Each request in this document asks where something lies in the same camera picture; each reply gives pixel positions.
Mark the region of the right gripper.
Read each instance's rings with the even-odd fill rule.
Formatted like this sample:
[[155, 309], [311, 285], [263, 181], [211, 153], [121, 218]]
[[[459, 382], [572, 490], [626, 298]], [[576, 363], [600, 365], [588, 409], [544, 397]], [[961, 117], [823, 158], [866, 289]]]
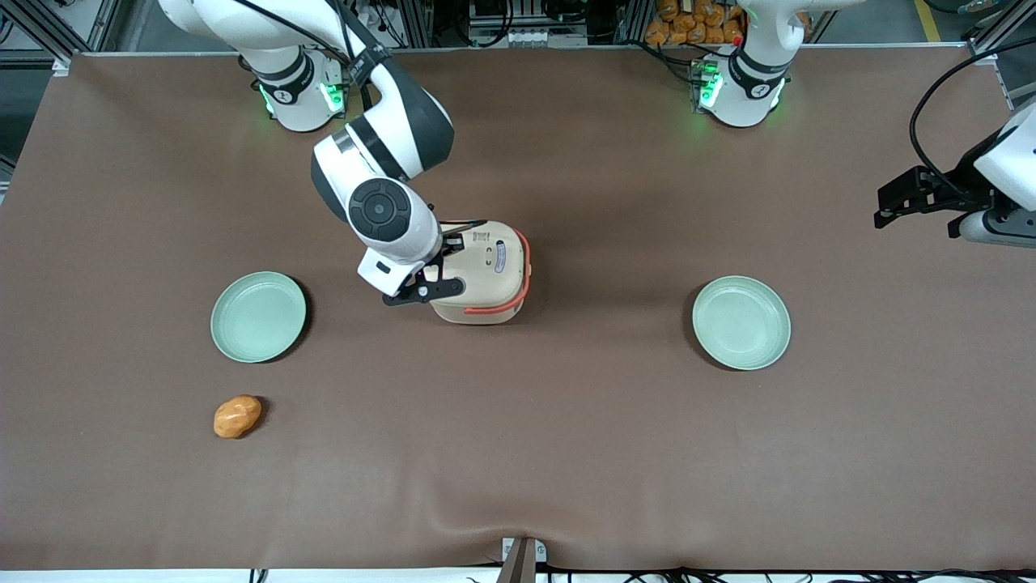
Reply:
[[[367, 245], [358, 274], [384, 294], [385, 307], [426, 304], [465, 292], [461, 279], [447, 279], [445, 259], [464, 247], [462, 235], [443, 235], [441, 243]], [[421, 270], [422, 276], [411, 276]]]

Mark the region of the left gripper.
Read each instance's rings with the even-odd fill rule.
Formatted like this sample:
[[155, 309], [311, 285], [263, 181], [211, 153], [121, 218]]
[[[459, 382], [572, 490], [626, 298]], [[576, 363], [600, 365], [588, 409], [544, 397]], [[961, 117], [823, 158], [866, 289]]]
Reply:
[[923, 161], [877, 188], [876, 229], [904, 215], [931, 214], [940, 211], [994, 211], [998, 218], [1008, 215], [1008, 199], [974, 164], [991, 151], [991, 145], [976, 145], [950, 170], [939, 170], [936, 163]]

